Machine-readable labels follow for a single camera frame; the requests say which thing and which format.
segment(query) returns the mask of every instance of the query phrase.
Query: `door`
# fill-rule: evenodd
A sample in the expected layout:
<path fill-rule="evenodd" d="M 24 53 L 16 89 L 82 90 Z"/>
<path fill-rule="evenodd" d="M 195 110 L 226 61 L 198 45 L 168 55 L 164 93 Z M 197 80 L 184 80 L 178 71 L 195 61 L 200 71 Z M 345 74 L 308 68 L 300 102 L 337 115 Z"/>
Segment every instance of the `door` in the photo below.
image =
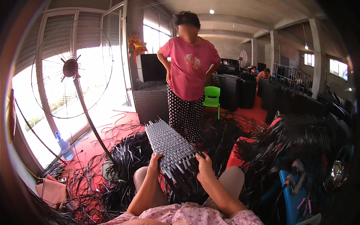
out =
<path fill-rule="evenodd" d="M 130 82 L 126 38 L 126 1 L 106 11 L 102 17 L 103 39 L 110 41 L 113 67 L 108 96 L 112 99 L 112 109 L 134 112 L 134 101 Z"/>

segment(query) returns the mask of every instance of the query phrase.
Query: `fan guard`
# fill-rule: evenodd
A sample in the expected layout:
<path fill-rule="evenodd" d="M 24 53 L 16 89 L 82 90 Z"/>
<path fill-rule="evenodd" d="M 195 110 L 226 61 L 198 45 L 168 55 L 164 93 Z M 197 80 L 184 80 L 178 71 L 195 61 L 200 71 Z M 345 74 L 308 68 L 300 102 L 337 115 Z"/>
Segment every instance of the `fan guard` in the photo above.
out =
<path fill-rule="evenodd" d="M 247 63 L 247 53 L 246 53 L 246 51 L 242 51 L 242 52 L 240 53 L 240 57 L 243 58 L 243 60 L 240 61 L 240 67 L 241 67 L 241 68 L 244 68 L 244 67 L 246 66 L 246 63 Z"/>
<path fill-rule="evenodd" d="M 84 97 L 89 110 L 109 84 L 113 64 L 110 41 L 99 27 L 89 22 L 74 21 L 64 23 L 52 32 L 47 30 L 54 28 L 45 28 L 42 44 L 33 61 L 33 94 L 44 112 L 53 117 L 80 116 L 84 114 L 80 98 Z M 43 72 L 42 80 L 37 79 L 39 69 Z M 82 96 L 74 85 L 77 78 L 81 80 Z M 44 83 L 48 108 L 42 106 L 38 82 Z"/>

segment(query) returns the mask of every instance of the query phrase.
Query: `window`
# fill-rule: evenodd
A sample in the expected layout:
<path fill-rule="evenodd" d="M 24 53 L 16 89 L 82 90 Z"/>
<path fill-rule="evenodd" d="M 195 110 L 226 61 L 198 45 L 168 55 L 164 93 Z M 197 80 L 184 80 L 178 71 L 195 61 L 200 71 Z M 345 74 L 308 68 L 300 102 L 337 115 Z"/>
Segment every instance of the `window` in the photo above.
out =
<path fill-rule="evenodd" d="M 347 65 L 335 59 L 330 59 L 330 73 L 347 81 Z"/>
<path fill-rule="evenodd" d="M 150 8 L 144 9 L 144 42 L 153 54 L 170 39 L 170 21 Z"/>
<path fill-rule="evenodd" d="M 313 54 L 304 54 L 304 64 L 308 66 L 315 66 L 315 56 Z"/>

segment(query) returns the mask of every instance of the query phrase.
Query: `hand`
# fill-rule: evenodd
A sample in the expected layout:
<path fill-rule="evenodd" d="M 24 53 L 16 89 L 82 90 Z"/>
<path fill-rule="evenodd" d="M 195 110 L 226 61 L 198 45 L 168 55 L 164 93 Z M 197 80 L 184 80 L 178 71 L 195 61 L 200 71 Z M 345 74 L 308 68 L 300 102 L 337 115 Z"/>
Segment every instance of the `hand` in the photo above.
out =
<path fill-rule="evenodd" d="M 170 70 L 167 70 L 167 71 L 166 71 L 166 82 L 169 82 L 169 81 L 170 81 L 170 78 L 171 78 Z"/>
<path fill-rule="evenodd" d="M 148 171 L 146 172 L 146 176 L 150 176 L 153 178 L 157 178 L 160 175 L 160 169 L 158 160 L 162 157 L 162 153 L 153 153 L 151 155 Z"/>
<path fill-rule="evenodd" d="M 195 155 L 197 161 L 199 161 L 199 172 L 197 175 L 198 181 L 203 184 L 213 178 L 216 179 L 214 171 L 212 170 L 212 162 L 210 157 L 203 153 L 205 158 L 201 157 L 199 154 Z"/>

